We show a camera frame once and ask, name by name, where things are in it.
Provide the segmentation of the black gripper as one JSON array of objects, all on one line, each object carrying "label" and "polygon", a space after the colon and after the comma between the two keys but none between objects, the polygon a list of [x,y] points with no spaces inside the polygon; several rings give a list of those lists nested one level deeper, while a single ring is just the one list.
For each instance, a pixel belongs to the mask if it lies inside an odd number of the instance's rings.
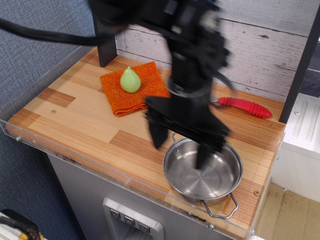
[{"label": "black gripper", "polygon": [[209,108],[209,94],[171,94],[170,98],[148,96],[146,119],[156,149],[168,138],[168,130],[199,144],[195,168],[200,170],[214,152],[221,152],[230,130]]}]

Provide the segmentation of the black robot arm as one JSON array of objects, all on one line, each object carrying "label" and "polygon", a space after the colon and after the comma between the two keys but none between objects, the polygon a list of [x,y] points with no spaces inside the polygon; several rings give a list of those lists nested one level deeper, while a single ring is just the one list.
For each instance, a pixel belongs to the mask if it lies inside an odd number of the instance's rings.
[{"label": "black robot arm", "polygon": [[93,16],[112,34],[136,24],[161,34],[171,55],[170,97],[148,96],[146,118],[156,148],[172,130],[198,143],[195,168],[220,152],[229,129],[210,111],[213,79],[229,88],[219,72],[229,51],[213,0],[91,0]]}]

